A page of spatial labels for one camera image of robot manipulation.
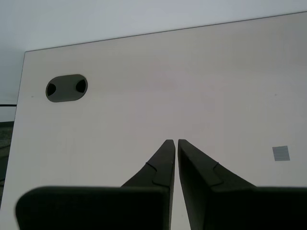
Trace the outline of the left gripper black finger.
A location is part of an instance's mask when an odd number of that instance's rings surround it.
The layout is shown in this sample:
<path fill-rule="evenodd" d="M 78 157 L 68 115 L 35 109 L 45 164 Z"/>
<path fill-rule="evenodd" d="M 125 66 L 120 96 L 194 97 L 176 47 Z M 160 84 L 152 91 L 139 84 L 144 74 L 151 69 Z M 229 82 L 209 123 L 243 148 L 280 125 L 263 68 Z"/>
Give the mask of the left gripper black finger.
<path fill-rule="evenodd" d="M 168 230 L 176 147 L 166 140 L 120 187 L 43 186 L 22 195 L 15 216 L 22 230 Z"/>
<path fill-rule="evenodd" d="M 178 141 L 177 154 L 191 229 L 306 229 L 305 188 L 257 187 L 185 139 Z"/>

